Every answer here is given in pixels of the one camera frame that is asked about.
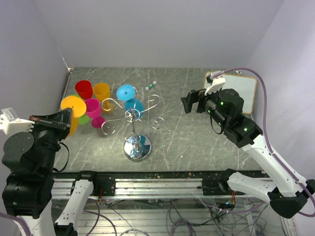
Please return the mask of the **green plastic wine glass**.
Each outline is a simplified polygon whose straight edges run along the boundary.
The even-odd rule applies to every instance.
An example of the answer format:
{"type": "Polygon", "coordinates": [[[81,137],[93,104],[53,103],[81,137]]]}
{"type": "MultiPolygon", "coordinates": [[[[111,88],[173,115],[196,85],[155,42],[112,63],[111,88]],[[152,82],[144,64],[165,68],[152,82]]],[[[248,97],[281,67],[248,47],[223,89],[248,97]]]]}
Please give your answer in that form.
{"type": "Polygon", "coordinates": [[[65,97],[61,102],[61,108],[71,108],[72,115],[78,119],[79,124],[85,124],[89,121],[89,117],[86,115],[85,101],[76,94],[65,97]]]}

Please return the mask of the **pink plastic wine glass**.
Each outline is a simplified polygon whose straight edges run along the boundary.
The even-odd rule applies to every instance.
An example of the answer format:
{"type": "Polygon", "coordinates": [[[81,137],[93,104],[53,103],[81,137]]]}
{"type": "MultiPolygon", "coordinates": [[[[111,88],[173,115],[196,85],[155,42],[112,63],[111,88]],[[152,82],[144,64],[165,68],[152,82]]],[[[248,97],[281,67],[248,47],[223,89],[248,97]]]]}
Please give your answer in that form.
{"type": "Polygon", "coordinates": [[[101,128],[105,119],[101,116],[100,102],[95,98],[89,98],[85,100],[86,114],[92,119],[92,126],[94,128],[101,128]]]}

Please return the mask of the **blue plastic wine glass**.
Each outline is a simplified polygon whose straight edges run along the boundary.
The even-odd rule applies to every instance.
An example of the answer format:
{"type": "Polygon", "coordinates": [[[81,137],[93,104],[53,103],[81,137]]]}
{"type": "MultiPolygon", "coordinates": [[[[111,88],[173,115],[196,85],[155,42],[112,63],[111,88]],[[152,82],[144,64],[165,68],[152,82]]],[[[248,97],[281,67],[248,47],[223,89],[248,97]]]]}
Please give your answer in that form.
{"type": "Polygon", "coordinates": [[[145,110],[142,102],[136,98],[136,89],[132,85],[120,86],[117,89],[116,96],[120,101],[124,102],[126,110],[136,109],[140,113],[145,110]]]}

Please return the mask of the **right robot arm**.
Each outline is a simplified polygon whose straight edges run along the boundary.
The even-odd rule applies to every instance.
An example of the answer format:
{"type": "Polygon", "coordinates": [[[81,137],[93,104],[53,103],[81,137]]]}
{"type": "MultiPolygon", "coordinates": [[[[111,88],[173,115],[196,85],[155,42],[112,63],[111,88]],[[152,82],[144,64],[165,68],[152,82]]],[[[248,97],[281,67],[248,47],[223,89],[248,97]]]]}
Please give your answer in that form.
{"type": "Polygon", "coordinates": [[[220,133],[250,155],[271,178],[271,182],[248,177],[240,172],[227,169],[217,182],[217,189],[226,195],[239,191],[269,203],[283,218],[290,219],[301,211],[315,192],[315,181],[292,176],[293,169],[267,147],[262,129],[242,114],[244,100],[234,89],[223,89],[206,94],[204,89],[191,90],[181,97],[185,113],[192,105],[198,104],[197,113],[206,112],[210,122],[221,128],[220,133]]]}

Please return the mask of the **red plastic wine glass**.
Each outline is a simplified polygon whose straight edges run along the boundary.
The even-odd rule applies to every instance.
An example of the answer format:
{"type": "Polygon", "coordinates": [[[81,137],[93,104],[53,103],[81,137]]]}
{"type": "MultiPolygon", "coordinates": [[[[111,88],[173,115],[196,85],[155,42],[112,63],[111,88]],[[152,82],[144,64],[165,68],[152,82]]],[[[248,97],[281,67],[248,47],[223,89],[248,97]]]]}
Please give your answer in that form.
{"type": "Polygon", "coordinates": [[[78,95],[86,100],[90,99],[93,96],[93,88],[91,82],[87,80],[81,80],[76,83],[75,90],[77,91],[78,95]]]}

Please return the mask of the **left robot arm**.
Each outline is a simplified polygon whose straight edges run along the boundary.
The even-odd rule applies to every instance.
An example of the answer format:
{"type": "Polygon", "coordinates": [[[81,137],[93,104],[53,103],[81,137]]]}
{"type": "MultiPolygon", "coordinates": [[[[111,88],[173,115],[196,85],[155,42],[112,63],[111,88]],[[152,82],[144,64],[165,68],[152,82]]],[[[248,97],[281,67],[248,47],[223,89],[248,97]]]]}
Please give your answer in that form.
{"type": "Polygon", "coordinates": [[[52,219],[55,156],[69,135],[73,115],[71,108],[29,119],[19,118],[12,108],[1,111],[0,128],[8,136],[2,163],[11,171],[2,199],[6,217],[24,236],[77,235],[87,199],[100,191],[96,172],[79,172],[66,207],[57,220],[52,219]]]}

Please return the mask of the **orange wine glass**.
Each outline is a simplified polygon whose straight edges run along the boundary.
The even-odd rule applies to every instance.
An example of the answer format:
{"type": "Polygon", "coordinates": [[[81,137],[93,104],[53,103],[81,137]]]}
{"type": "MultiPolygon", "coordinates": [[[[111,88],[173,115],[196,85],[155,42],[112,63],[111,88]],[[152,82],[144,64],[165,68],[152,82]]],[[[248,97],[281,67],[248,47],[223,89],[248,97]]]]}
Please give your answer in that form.
{"type": "Polygon", "coordinates": [[[67,96],[61,101],[61,109],[70,108],[71,113],[71,126],[67,137],[71,137],[77,130],[79,125],[78,118],[85,114],[87,106],[83,99],[77,96],[67,96]]]}
{"type": "Polygon", "coordinates": [[[110,113],[114,110],[114,105],[110,100],[105,99],[111,97],[110,87],[107,83],[98,83],[93,87],[93,92],[96,99],[100,102],[101,110],[103,113],[110,113]]]}

